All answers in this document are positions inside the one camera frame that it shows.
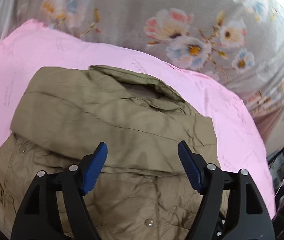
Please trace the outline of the olive quilted puffer jacket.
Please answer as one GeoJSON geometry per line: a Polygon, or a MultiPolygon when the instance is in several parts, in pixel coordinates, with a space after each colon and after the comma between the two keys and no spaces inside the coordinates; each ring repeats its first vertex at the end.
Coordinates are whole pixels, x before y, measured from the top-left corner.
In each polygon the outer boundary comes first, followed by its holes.
{"type": "Polygon", "coordinates": [[[102,239],[184,239],[202,197],[178,157],[218,164],[212,120],[163,81],[120,68],[44,67],[15,110],[0,147],[0,230],[10,236],[36,173],[56,173],[108,147],[98,181],[84,198],[102,239]]]}

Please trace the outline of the pink quilt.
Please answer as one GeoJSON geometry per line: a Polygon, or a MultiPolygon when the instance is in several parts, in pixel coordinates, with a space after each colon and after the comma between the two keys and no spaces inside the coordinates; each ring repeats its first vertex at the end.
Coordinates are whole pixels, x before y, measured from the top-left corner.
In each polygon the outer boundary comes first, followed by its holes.
{"type": "Polygon", "coordinates": [[[212,119],[218,160],[226,171],[247,169],[270,216],[276,213],[266,149],[243,101],[204,74],[181,70],[140,51],[84,42],[28,20],[0,42],[0,146],[10,135],[14,111],[35,72],[46,66],[87,69],[105,65],[152,75],[212,119]]]}

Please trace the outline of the grey floral bed sheet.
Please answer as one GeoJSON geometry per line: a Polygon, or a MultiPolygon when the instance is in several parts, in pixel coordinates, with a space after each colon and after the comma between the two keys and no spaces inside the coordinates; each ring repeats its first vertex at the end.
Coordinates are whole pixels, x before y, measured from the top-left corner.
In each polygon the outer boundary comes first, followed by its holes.
{"type": "Polygon", "coordinates": [[[84,41],[151,54],[237,94],[265,142],[284,146],[284,0],[17,0],[31,18],[84,41]]]}

